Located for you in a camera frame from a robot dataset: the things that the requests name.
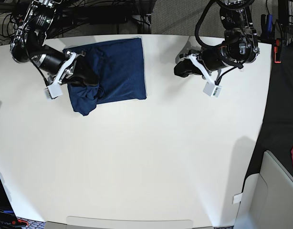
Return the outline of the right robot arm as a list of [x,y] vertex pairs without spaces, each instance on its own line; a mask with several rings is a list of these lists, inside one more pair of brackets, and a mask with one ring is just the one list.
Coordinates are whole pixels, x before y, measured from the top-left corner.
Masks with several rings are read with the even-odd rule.
[[31,62],[45,82],[49,99],[67,85],[74,108],[146,99],[144,54],[139,36],[64,49],[44,44],[56,12],[56,1],[34,0],[10,45],[13,59]]

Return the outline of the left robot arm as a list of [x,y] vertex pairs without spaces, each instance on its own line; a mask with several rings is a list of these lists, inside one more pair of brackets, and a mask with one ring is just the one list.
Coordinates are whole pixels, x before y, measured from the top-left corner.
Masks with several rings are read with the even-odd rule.
[[[199,30],[215,3],[220,7],[224,40],[217,45],[209,45],[202,41]],[[203,92],[210,97],[218,97],[222,89],[220,82],[225,75],[222,69],[228,68],[226,73],[242,69],[244,64],[254,62],[260,53],[258,34],[251,18],[252,4],[252,0],[209,1],[195,27],[194,36],[201,49],[179,54],[174,74],[182,78],[202,76],[206,80]]]

